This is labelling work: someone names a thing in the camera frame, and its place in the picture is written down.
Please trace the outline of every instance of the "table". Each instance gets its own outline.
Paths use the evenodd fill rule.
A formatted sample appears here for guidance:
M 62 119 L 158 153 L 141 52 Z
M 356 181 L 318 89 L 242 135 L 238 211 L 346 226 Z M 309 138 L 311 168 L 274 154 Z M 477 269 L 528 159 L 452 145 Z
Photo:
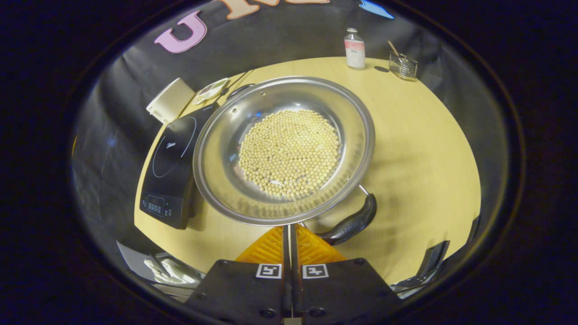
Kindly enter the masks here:
M 230 91 L 276 77 L 313 76 L 343 85 L 365 103 L 375 124 L 376 146 L 361 184 L 375 194 L 377 214 L 368 228 L 335 247 L 345 258 L 366 258 L 392 284 L 415 275 L 429 247 L 449 240 L 447 258 L 465 244 L 472 220 L 480 212 L 481 192 L 472 150 L 446 107 L 421 82 L 401 80 L 375 66 L 388 67 L 388 62 L 367 58 L 363 71 L 348 68 L 344 57 L 283 62 L 255 69 Z M 191 103 L 181 115 L 198 108 Z M 219 214 L 199 192 L 194 194 L 195 216 L 187 229 L 171 228 L 140 211 L 144 176 L 145 169 L 136 192 L 135 225 L 158 246 L 200 271 L 208 272 L 220 258 L 234 260 L 270 229 Z M 305 224 L 315 232 L 329 230 L 359 210 L 364 199 L 363 192 L 355 190 Z

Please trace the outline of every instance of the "pile of soybeans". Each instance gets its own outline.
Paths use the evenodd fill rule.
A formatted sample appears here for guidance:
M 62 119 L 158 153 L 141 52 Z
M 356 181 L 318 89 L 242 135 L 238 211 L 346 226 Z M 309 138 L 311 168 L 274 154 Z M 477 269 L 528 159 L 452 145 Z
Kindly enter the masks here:
M 249 130 L 239 165 L 245 180 L 277 197 L 313 194 L 331 177 L 339 156 L 335 128 L 312 110 L 282 110 Z

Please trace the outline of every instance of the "blue sticker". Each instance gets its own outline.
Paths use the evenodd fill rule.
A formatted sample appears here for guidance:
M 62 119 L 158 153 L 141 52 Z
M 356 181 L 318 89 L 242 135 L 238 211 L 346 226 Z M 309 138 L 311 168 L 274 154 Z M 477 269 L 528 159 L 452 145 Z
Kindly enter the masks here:
M 367 10 L 371 13 L 378 14 L 379 16 L 382 16 L 385 18 L 389 18 L 389 19 L 394 18 L 392 15 L 390 15 L 388 12 L 386 12 L 386 10 L 383 9 L 381 6 L 378 6 L 375 3 L 367 1 L 367 0 L 361 0 L 360 7 L 363 10 Z

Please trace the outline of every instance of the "pan handle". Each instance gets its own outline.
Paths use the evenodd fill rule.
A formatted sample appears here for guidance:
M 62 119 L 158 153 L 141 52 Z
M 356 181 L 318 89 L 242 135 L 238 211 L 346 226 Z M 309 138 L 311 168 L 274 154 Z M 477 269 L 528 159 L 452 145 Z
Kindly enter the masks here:
M 333 246 L 349 240 L 351 237 L 367 228 L 373 220 L 373 217 L 375 217 L 375 213 L 377 212 L 377 200 L 375 199 L 375 195 L 369 194 L 361 185 L 360 188 L 365 195 L 367 195 L 361 210 L 341 220 L 341 222 L 333 227 L 333 229 L 316 234 L 328 244 Z
M 240 86 L 239 88 L 237 88 L 237 89 L 235 89 L 234 91 L 232 91 L 232 92 L 229 94 L 229 96 L 227 96 L 227 100 L 229 100 L 229 98 L 233 97 L 234 95 L 236 95 L 236 94 L 239 93 L 240 91 L 243 91 L 243 90 L 245 90 L 245 89 L 247 89 L 247 88 L 249 88 L 249 87 L 251 87 L 251 86 L 255 86 L 255 84 L 254 84 L 254 83 L 249 83 L 249 84 L 246 84 L 246 85 L 244 85 L 244 86 Z

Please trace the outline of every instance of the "induction cooktop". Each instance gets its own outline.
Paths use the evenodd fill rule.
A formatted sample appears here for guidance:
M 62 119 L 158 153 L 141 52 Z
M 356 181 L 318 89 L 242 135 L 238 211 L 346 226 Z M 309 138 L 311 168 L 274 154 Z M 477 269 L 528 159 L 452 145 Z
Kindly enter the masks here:
M 171 227 L 185 229 L 188 218 L 193 217 L 192 153 L 216 106 L 206 106 L 169 123 L 144 166 L 140 210 Z

